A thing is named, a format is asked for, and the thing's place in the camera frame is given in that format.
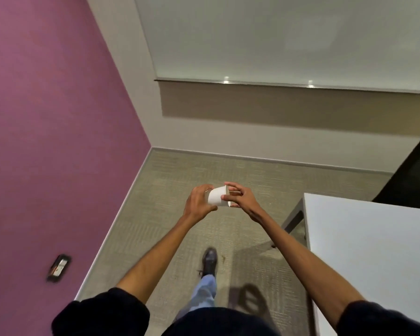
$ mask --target table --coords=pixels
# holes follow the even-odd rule
[[[299,217],[308,248],[367,300],[420,322],[420,209],[305,193],[282,227]],[[313,305],[316,333],[336,335]]]

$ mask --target chair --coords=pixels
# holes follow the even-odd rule
[[[420,142],[372,202],[420,209]]]

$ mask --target light blue pants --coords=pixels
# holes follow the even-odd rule
[[[193,290],[191,300],[177,314],[174,321],[183,317],[187,312],[200,308],[214,308],[216,296],[216,278],[213,275],[205,275]]]

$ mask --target short sleeve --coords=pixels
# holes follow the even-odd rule
[[[94,298],[73,301],[53,320],[54,336],[143,336],[150,312],[136,297],[112,288]]]
[[[339,336],[419,336],[420,323],[376,303],[357,301],[350,303],[342,313],[336,332]]]

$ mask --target shoe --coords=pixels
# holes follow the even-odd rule
[[[215,248],[208,248],[202,257],[202,277],[216,274],[216,265],[218,264],[218,254]]]

